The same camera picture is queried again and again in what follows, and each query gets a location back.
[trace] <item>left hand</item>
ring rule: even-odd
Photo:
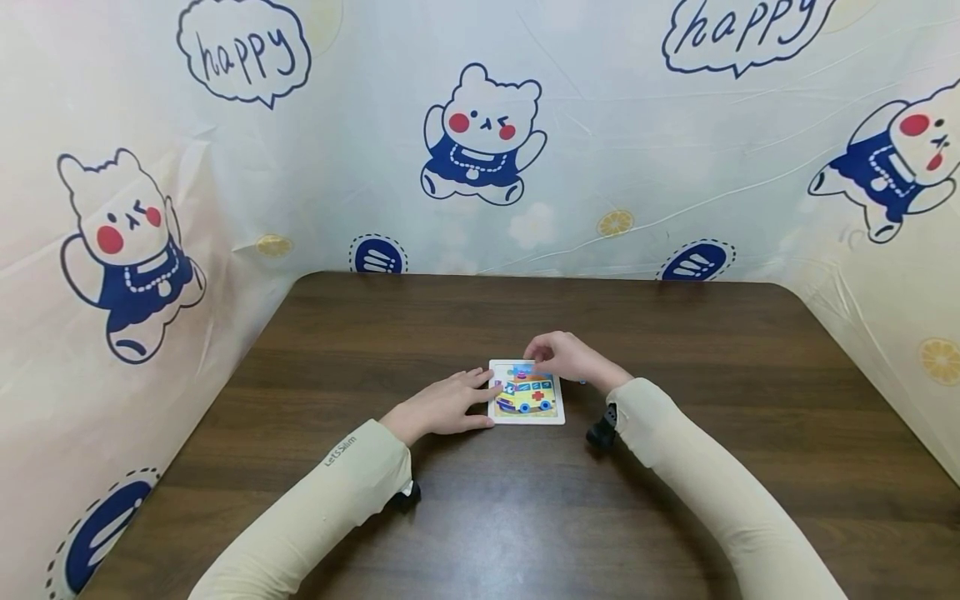
[[[449,435],[489,429],[493,427],[493,419],[486,415],[467,415],[466,412],[470,406],[489,402],[503,391],[502,386],[477,389],[491,377],[493,371],[482,368],[454,373],[398,404],[380,420],[380,424],[408,447],[428,433]]]

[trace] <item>cartoon bear print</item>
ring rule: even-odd
[[[868,236],[877,244],[892,240],[906,215],[946,202],[956,190],[952,175],[960,166],[957,84],[912,104],[897,100],[878,108],[807,191],[843,194],[862,206]]]
[[[180,309],[206,290],[204,272],[183,251],[170,197],[124,148],[93,167],[61,155],[57,168],[79,230],[60,248],[67,283],[107,311],[107,343],[117,358],[146,362]]]
[[[480,63],[468,64],[446,106],[426,113],[423,139],[430,160],[420,172],[423,191],[433,198],[479,196],[497,206],[523,195],[520,173],[546,145],[534,130],[540,84],[499,84]]]

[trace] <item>blue dress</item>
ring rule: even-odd
[[[183,286],[193,278],[193,265],[173,238],[167,241],[164,250],[167,259],[146,273],[138,273],[137,265],[104,265],[99,306],[109,311],[107,333],[143,323],[178,300]],[[165,296],[159,292],[166,287],[163,281],[170,286]]]
[[[883,132],[851,144],[847,153],[834,159],[830,166],[856,183],[872,201],[886,206],[891,223],[902,223],[903,215],[910,211],[910,203],[925,186],[900,175],[890,159],[896,153],[890,133]],[[878,179],[882,180],[881,189],[874,188]]]
[[[502,155],[488,155],[490,160],[478,160],[464,155],[464,147],[458,145],[444,133],[437,145],[430,149],[430,161],[426,168],[433,171],[445,180],[465,183],[473,187],[495,185],[506,187],[519,181],[519,171],[516,168],[516,152],[514,148]],[[474,171],[476,179],[467,177],[467,173]]]

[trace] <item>cartoon vehicle picture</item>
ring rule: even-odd
[[[553,382],[522,381],[515,383],[507,381],[503,385],[503,393],[496,399],[496,406],[504,413],[512,415],[549,411],[555,408]]]

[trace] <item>beige arm sleeve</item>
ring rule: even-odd
[[[407,446],[367,421],[233,541],[189,600],[287,598],[351,529],[410,481]]]
[[[744,600],[847,597],[777,500],[663,390],[634,379],[607,402],[626,445],[720,542]]]

